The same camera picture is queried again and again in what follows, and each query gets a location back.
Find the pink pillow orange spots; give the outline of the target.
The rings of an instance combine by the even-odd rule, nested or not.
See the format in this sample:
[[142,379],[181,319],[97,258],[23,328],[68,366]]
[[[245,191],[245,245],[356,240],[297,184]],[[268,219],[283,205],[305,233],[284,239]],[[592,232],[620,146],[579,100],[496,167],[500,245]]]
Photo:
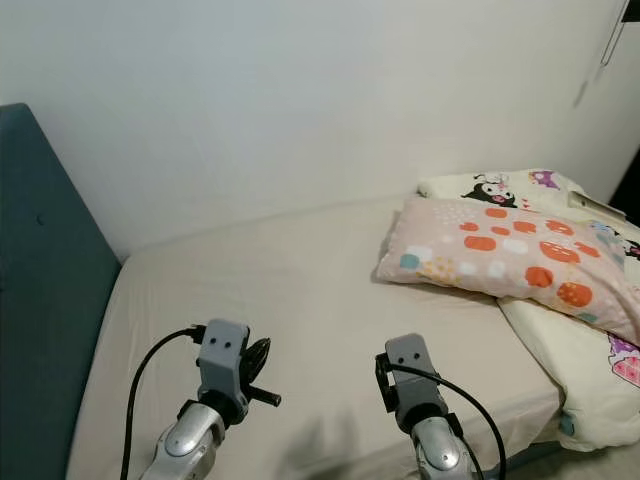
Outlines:
[[640,338],[640,285],[609,227],[452,198],[408,198],[376,279],[539,303],[617,337]]

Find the beige sheeted mattress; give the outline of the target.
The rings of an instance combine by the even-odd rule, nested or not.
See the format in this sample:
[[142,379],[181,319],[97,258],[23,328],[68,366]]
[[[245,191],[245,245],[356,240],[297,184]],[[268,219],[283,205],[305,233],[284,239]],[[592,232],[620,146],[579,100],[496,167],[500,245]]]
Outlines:
[[212,480],[404,480],[407,434],[384,410],[374,358],[419,333],[444,379],[492,413],[509,454],[554,436],[561,392],[492,297],[379,282],[402,198],[274,216],[133,253],[116,279],[79,408],[65,480],[118,480],[134,370],[164,335],[220,317],[271,339],[252,403]]

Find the cream cartoon print quilt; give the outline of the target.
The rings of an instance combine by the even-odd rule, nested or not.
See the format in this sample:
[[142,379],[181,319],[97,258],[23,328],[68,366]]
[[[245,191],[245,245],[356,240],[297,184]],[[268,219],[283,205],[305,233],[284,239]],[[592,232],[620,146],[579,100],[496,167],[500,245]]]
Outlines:
[[[516,206],[576,221],[568,215],[568,191],[585,189],[553,170],[438,175],[420,180],[428,198],[468,198]],[[626,285],[640,293],[640,227],[588,225],[621,255]],[[640,346],[605,332],[588,317],[573,320],[531,300],[502,300],[503,314],[521,342],[563,390],[558,442],[571,451],[596,451],[640,442]]]

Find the tall black cabinet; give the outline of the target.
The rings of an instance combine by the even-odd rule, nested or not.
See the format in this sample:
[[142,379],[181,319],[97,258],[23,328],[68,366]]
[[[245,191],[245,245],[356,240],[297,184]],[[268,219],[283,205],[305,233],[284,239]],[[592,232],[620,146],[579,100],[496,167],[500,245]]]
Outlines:
[[608,205],[625,212],[640,212],[640,148],[628,164]]

